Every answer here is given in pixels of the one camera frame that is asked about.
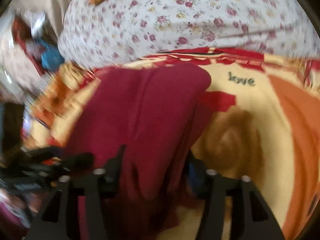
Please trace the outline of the person's left hand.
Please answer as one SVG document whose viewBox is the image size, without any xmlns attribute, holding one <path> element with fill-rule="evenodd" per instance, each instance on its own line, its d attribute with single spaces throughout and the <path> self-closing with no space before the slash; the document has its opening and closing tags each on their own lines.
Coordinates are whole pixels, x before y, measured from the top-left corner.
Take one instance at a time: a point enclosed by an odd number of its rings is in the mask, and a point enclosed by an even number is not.
<svg viewBox="0 0 320 240">
<path fill-rule="evenodd" d="M 29 193 L 27 194 L 26 199 L 22 200 L 22 198 L 16 195 L 8 194 L 6 191 L 1 189 L 1 200 L 3 202 L 20 209 L 25 209 L 28 207 L 33 213 L 39 212 L 43 198 L 44 194 L 42 193 Z"/>
</svg>

